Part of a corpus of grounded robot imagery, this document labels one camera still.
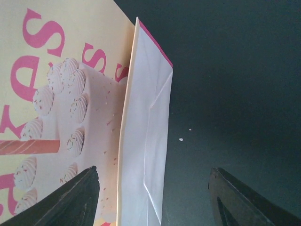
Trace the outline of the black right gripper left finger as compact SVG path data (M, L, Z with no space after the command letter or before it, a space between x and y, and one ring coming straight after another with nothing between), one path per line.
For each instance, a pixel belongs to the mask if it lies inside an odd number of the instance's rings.
M2 226L92 226L100 185L96 166L85 169Z

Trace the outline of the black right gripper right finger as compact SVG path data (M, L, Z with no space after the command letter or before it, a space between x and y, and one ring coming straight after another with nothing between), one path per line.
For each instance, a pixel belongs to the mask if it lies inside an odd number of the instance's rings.
M301 219L271 203L223 168L212 168L208 182L217 226L299 226Z

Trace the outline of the cream cakes paper bag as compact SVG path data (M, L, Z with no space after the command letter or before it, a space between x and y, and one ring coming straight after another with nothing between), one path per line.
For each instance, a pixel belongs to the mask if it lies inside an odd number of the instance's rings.
M0 3L0 223L87 168L93 226L159 226L173 65L112 0Z

